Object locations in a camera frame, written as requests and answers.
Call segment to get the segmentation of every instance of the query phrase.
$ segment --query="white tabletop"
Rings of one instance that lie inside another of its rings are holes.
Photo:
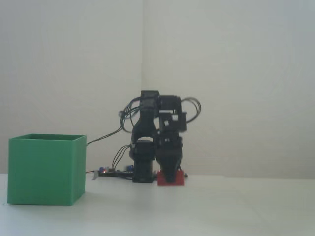
[[[6,203],[0,236],[315,236],[315,180],[189,176],[186,185],[87,175],[73,206]]]

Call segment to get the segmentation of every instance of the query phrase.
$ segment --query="black cable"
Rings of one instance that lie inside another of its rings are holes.
[[[131,111],[133,111],[135,109],[135,108],[132,108],[132,105],[133,105],[134,102],[147,100],[147,99],[153,99],[153,98],[156,98],[156,96],[136,97],[136,98],[132,99],[129,102],[129,104],[124,108],[124,110],[122,111],[122,114],[126,114],[126,116],[131,115],[131,114],[129,114],[129,112],[131,112]],[[125,131],[127,133],[131,133],[130,131],[125,129],[124,125],[122,125],[122,129],[123,129],[123,131]]]
[[[124,151],[124,149],[128,149],[129,147],[130,147],[130,145],[124,145],[118,150],[117,154],[115,155],[115,157],[113,159],[113,163],[112,163],[112,168],[113,169],[114,169],[114,166],[115,166],[118,158],[120,157],[121,153]]]
[[[201,103],[194,97],[186,97],[186,98],[182,99],[182,102],[185,102],[185,101],[192,103],[194,105],[194,107],[196,108],[196,114],[191,119],[186,121],[186,123],[189,123],[189,122],[192,122],[193,120],[195,120],[200,115]]]
[[[126,147],[125,149],[124,149],[124,152],[123,152],[123,154],[121,155],[121,157],[119,158],[119,160],[117,161],[117,163],[116,163],[116,165],[115,165],[115,167],[114,167],[114,169],[116,169],[116,167],[117,167],[117,165],[118,165],[118,163],[120,162],[120,160],[122,159],[122,157],[124,156],[124,153],[126,152],[126,150],[127,149],[129,149],[130,148],[130,146],[128,146],[128,147]]]

